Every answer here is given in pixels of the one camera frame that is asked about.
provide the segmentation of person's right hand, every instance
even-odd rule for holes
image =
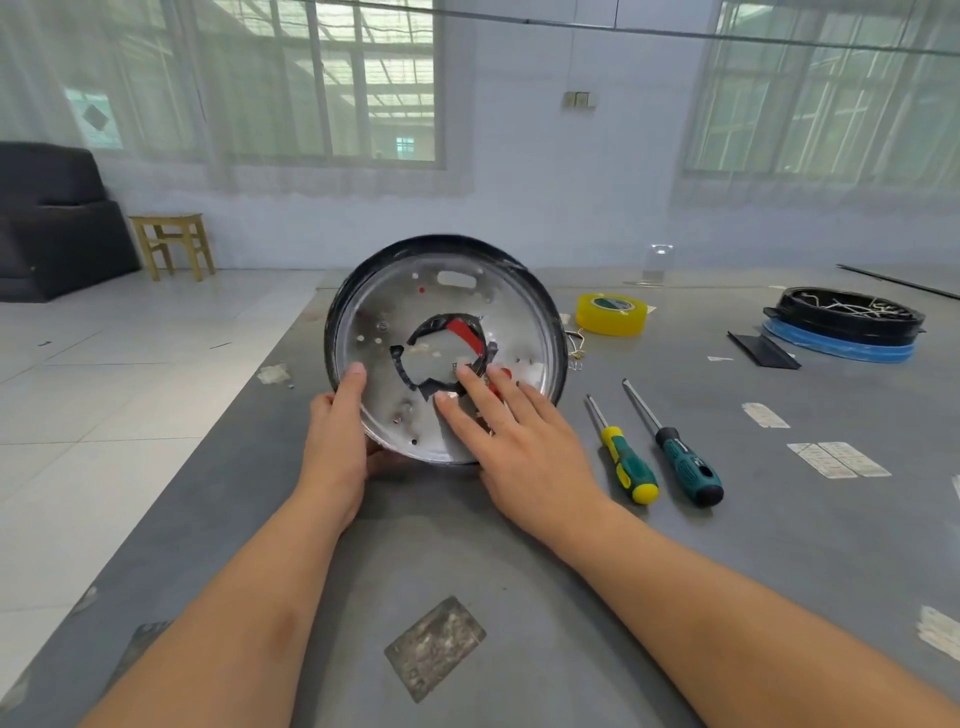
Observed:
[[[597,487],[577,434],[553,403],[532,386],[519,386],[502,370],[487,374],[510,409],[469,367],[457,367],[492,430],[461,409],[452,392],[434,395],[437,409],[476,456],[493,503],[520,528],[554,550],[606,496]]]

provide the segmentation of blue foam ring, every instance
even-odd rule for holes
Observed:
[[[844,359],[855,359],[856,361],[896,364],[909,359],[916,348],[916,344],[907,344],[905,347],[878,347],[872,344],[856,344],[852,341],[843,341],[819,333],[811,333],[802,328],[785,324],[780,319],[767,319],[763,322],[763,327],[774,336],[789,341],[791,344],[796,344],[798,347],[828,353],[832,356],[840,356]]]

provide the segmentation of yellow-green screwdriver handle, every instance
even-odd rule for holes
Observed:
[[[660,494],[657,478],[650,466],[627,445],[623,430],[619,427],[604,427],[600,431],[600,439],[610,451],[620,484],[630,493],[634,503],[649,505],[654,502]]]

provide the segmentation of white floor tile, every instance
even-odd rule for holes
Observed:
[[[0,612],[0,695],[13,687],[70,609],[64,605]]]
[[[84,440],[204,437],[268,352],[258,358],[224,355],[222,360],[179,364],[94,427]]]
[[[115,324],[44,363],[163,364],[189,361],[230,338],[231,322]]]
[[[75,346],[101,328],[103,324],[98,322],[50,316],[14,318],[0,308],[0,382]]]
[[[69,443],[0,445],[0,503],[69,448]]]
[[[0,507],[0,611],[73,604],[200,441],[79,443]]]
[[[34,367],[0,384],[0,444],[77,442],[170,366]]]
[[[316,288],[343,274],[140,272],[0,303],[0,694]]]
[[[276,321],[289,327],[317,293],[323,277],[320,271],[292,272],[281,285],[241,311],[236,321]]]

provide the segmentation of screwdriver shaft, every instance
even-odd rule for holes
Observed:
[[[603,412],[600,411],[600,407],[598,407],[597,403],[593,401],[593,397],[591,397],[590,395],[587,395],[587,401],[590,404],[590,408],[593,410],[593,414],[596,415],[597,420],[600,421],[601,428],[607,429],[607,427],[609,427],[609,425],[607,424],[607,420],[604,418]]]
[[[647,403],[643,401],[643,397],[637,393],[636,389],[634,389],[634,385],[630,383],[629,379],[623,380],[623,386],[627,388],[627,391],[630,393],[631,397],[634,398],[634,401],[643,407],[643,411],[647,413],[647,417],[653,421],[654,425],[657,426],[657,429],[663,429],[663,425],[660,424],[660,420],[657,419],[657,415],[650,411],[650,407],[648,407]]]

